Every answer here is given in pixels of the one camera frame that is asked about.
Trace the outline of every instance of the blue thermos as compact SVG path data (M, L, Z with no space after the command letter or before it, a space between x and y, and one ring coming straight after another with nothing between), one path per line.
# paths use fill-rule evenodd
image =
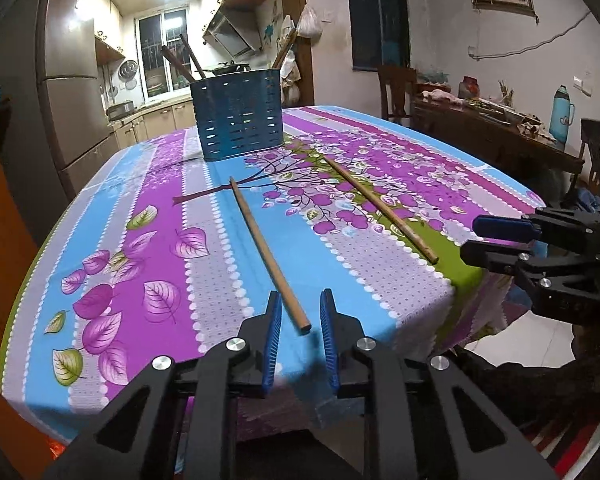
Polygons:
M554 96L554 110L551 112L549 133L558 141L558 147L564 150L569 135L569 126L573 124L576 105L569 101L569 93L564 85L558 88Z

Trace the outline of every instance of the bolt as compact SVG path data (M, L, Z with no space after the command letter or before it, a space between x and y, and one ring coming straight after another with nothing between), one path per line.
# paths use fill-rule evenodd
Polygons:
M231 350L231 352L239 352L245 346L247 346L247 342L240 337L232 337L226 342L226 347Z
M376 342L370 337L361 337L356 342L356 346L360 348L363 352L369 352L376 347Z
M449 359L443 355L436 355L435 357L432 357L429 363L436 370L446 370L449 368Z
M151 365L156 370L166 370L171 366L171 358L167 357L166 355L158 356L152 361Z

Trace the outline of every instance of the plastic basket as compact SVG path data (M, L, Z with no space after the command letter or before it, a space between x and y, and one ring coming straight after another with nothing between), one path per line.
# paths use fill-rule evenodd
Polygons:
M280 70L252 70L191 83L205 160L280 146Z

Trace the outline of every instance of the floor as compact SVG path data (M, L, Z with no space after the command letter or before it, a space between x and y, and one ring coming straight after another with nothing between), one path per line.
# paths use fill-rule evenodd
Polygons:
M499 334L466 346L492 363L517 362L525 366L558 368L573 360L571 325L527 312ZM314 436L358 471L363 470L364 424L347 420Z

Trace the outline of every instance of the tablecloth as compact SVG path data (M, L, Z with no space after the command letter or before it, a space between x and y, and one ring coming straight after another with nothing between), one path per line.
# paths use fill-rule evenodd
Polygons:
M324 380L319 297L404 355L424 358L487 324L506 326L509 280L466 266L479 214L519 217L542 201L481 161L397 124L336 107L286 110L285 142L221 162L195 128L131 146L59 220L14 303L0 354L11 405L60 442L157 355L199 357L264 311L273 284L228 185L242 188L313 322L284 314L276 381L240 405L242 438L325 424L350 406ZM410 222L430 265L324 156Z

